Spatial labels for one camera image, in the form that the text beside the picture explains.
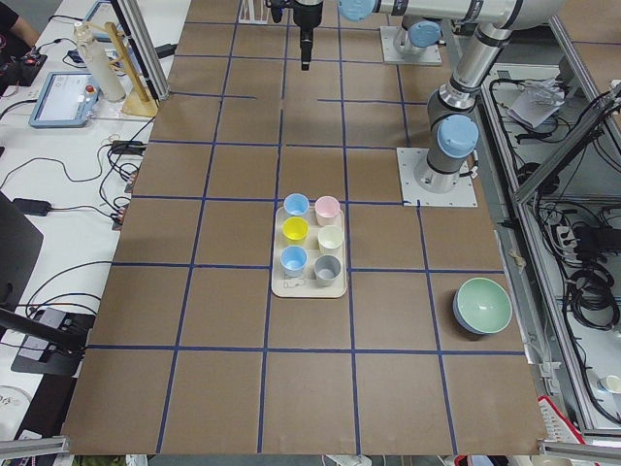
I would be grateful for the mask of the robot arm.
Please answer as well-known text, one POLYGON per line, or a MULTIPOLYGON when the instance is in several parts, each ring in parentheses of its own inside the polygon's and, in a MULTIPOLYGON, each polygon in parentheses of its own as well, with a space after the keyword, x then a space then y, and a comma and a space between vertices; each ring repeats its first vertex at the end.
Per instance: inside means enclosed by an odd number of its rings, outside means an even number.
MULTIPOLYGON (((274 23, 280 23, 283 11, 293 12, 294 23, 299 27, 301 70, 311 66, 314 29, 321 24, 322 1, 265 1, 274 23)), ((350 21, 362 21, 371 13, 379 12, 379 1, 338 1, 339 14, 350 21)), ((401 53, 407 50, 425 50, 434 46, 441 38, 441 27, 437 19, 416 19, 403 16, 402 31, 396 37, 395 48, 401 53)))
POLYGON ((397 17, 458 19, 476 29, 450 79, 430 97, 427 112, 432 143, 416 165, 414 177, 434 193, 450 191, 464 160, 479 136, 469 117, 483 79, 515 30, 536 27, 551 19, 562 1, 341 1, 339 13, 352 21, 372 14, 397 17))

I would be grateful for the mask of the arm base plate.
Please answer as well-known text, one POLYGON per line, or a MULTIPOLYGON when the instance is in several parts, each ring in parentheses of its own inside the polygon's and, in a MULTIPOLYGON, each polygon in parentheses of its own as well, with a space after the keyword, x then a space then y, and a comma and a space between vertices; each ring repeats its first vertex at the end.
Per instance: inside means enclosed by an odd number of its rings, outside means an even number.
POLYGON ((379 28, 383 62, 395 65, 441 66, 441 53, 436 44, 426 48, 413 45, 401 26, 379 28))
POLYGON ((474 178, 466 159, 457 173, 444 175, 428 164, 426 148, 397 148, 403 204, 411 207, 476 208, 474 178))

